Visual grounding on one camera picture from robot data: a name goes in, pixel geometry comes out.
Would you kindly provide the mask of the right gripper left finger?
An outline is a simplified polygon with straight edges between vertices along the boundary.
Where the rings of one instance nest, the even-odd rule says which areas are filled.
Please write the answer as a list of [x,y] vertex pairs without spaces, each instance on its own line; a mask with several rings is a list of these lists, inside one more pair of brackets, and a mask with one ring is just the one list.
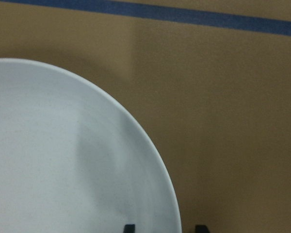
[[124,226],[124,233],[135,233],[135,224],[126,224]]

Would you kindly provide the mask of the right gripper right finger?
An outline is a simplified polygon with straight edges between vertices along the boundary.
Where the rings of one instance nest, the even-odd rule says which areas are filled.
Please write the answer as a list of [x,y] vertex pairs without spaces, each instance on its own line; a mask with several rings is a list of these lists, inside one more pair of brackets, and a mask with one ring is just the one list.
[[210,231],[206,225],[196,225],[195,233],[210,233]]

